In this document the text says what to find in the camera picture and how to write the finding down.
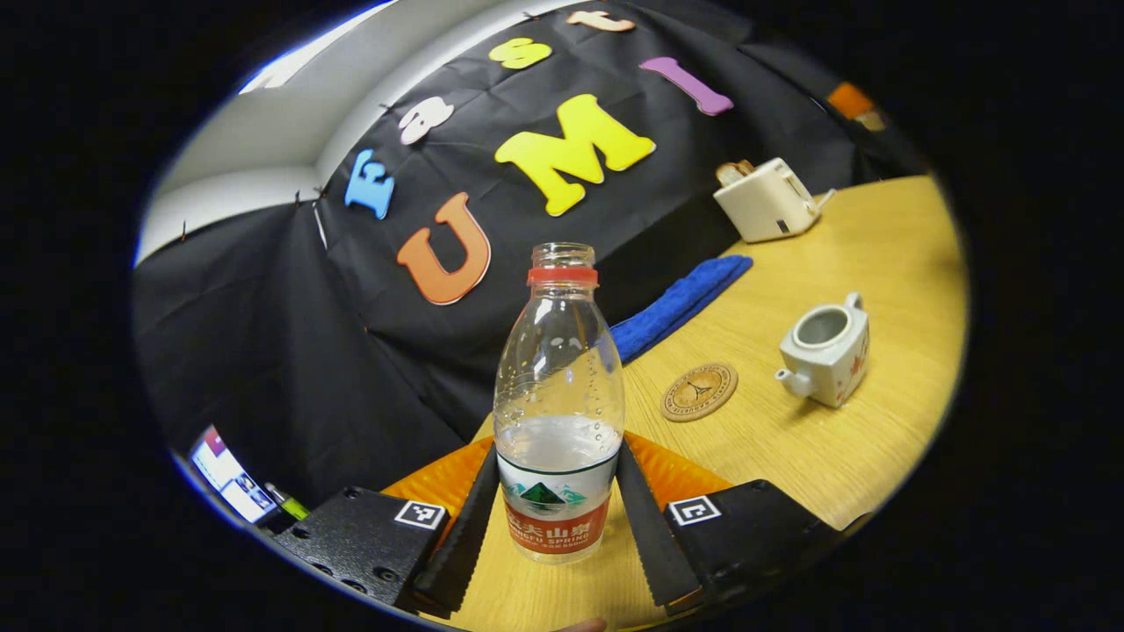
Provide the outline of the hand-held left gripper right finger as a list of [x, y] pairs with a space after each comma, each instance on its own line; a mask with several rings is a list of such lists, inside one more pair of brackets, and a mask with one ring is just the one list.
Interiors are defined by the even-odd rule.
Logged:
[[631, 432], [617, 484], [653, 601], [667, 611], [753, 599], [840, 543], [839, 529], [778, 485], [728, 484]]

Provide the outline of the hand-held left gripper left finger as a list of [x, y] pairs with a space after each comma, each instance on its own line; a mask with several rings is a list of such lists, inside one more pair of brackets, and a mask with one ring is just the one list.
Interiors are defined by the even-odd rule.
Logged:
[[356, 485], [297, 521], [277, 544], [370, 601], [450, 615], [465, 603], [499, 484], [491, 437], [389, 485]]

